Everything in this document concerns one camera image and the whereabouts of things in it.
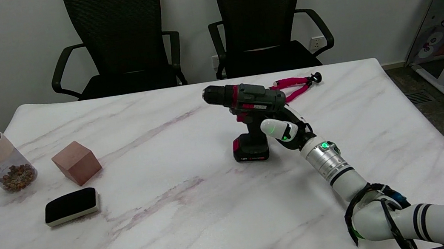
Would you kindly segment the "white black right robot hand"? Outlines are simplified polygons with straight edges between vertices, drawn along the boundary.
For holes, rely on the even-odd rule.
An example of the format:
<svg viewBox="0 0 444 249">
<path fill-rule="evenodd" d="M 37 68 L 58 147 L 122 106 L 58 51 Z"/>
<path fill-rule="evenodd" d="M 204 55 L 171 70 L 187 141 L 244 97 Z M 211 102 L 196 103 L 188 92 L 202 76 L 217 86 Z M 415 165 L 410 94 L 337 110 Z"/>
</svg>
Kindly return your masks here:
<svg viewBox="0 0 444 249">
<path fill-rule="evenodd" d="M 291 150 L 301 151 L 310 139 L 316 137 L 310 124 L 289 105 L 264 119 L 260 129 L 266 136 L 275 138 Z"/>
</svg>

